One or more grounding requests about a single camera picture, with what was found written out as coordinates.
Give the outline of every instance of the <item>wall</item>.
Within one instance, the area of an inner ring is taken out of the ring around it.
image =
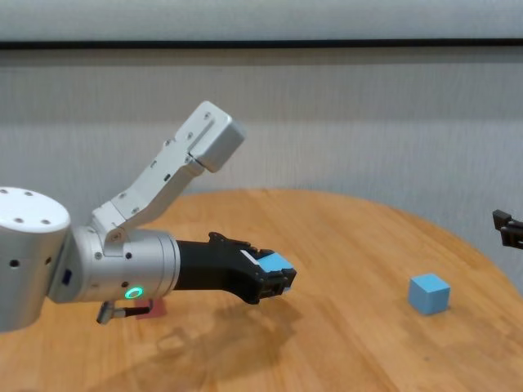
[[[0,179],[84,223],[202,100],[248,140],[188,191],[326,189],[424,216],[523,290],[495,208],[523,217],[520,48],[0,52]]]
[[[521,38],[521,0],[2,0],[1,41]]]

